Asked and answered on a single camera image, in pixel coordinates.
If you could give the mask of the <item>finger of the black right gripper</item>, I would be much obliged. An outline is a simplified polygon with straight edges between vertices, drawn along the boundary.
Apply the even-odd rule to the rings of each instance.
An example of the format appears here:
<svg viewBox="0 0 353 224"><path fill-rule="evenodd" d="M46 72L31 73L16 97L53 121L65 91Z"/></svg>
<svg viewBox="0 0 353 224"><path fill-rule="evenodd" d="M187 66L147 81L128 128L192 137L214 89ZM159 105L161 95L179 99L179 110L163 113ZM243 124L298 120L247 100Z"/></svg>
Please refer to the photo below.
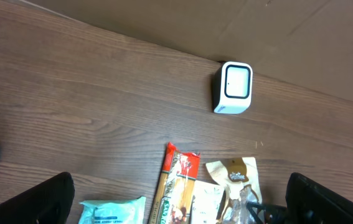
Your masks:
<svg viewBox="0 0 353 224"><path fill-rule="evenodd" d="M247 202L246 208L256 224L284 224L287 221L286 207Z"/></svg>

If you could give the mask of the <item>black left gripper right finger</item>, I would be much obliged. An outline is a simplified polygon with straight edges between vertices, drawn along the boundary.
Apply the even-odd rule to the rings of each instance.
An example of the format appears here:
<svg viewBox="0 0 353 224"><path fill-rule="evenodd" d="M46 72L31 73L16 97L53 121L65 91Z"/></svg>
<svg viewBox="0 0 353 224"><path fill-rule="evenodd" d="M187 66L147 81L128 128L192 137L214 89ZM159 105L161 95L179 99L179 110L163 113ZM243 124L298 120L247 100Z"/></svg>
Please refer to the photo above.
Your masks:
<svg viewBox="0 0 353 224"><path fill-rule="evenodd" d="M353 224L353 202L297 172L289 178L286 204L292 223Z"/></svg>

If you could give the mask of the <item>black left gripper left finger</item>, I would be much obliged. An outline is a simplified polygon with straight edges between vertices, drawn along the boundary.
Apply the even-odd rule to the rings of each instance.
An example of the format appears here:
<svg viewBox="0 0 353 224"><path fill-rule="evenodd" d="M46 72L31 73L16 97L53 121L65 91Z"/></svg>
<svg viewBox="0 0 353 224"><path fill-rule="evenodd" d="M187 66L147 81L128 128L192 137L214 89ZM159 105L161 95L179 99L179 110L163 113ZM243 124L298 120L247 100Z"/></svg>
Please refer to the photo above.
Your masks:
<svg viewBox="0 0 353 224"><path fill-rule="evenodd" d="M0 204L0 224L64 224L75 188L70 173L62 172Z"/></svg>

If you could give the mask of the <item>brown white snack bag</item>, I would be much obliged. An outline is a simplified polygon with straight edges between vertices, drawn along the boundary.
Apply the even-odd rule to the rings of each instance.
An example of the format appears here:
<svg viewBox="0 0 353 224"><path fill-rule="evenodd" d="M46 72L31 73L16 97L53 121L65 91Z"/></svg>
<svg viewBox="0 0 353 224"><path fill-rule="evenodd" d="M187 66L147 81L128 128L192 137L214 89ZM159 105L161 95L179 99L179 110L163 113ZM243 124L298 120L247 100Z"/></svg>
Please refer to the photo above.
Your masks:
<svg viewBox="0 0 353 224"><path fill-rule="evenodd" d="M257 162L254 157L222 159L206 163L211 178L225 190L219 223L256 223L247 203L262 203Z"/></svg>

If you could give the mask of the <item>white Pantene tube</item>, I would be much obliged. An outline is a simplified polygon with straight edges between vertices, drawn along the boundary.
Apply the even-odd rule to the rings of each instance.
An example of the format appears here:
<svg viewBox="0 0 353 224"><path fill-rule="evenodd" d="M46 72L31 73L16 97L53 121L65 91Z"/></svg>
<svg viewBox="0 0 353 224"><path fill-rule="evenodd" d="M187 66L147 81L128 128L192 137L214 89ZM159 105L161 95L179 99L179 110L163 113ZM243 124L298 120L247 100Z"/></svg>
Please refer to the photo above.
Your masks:
<svg viewBox="0 0 353 224"><path fill-rule="evenodd" d="M194 186L191 224L216 224L224 188L197 180Z"/></svg>

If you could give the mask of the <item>teal wipes packet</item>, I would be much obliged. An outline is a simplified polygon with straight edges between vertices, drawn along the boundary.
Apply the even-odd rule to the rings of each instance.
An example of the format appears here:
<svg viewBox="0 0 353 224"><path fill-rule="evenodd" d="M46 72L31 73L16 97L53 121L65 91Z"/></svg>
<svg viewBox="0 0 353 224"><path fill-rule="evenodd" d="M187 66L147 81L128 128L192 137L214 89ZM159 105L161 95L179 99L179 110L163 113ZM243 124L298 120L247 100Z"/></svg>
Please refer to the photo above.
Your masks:
<svg viewBox="0 0 353 224"><path fill-rule="evenodd" d="M146 197L132 200L86 200L79 224L142 224Z"/></svg>

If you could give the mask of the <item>red San Remo spaghetti pack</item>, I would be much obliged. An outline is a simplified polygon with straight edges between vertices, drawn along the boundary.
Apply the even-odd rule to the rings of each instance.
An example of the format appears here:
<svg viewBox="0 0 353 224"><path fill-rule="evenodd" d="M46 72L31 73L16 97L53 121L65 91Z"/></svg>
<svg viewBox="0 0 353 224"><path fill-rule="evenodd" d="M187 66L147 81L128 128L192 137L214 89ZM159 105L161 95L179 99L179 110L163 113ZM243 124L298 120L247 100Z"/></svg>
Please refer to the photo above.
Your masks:
<svg viewBox="0 0 353 224"><path fill-rule="evenodd" d="M149 224L190 222L199 164L200 154L181 152L173 143L167 143Z"/></svg>

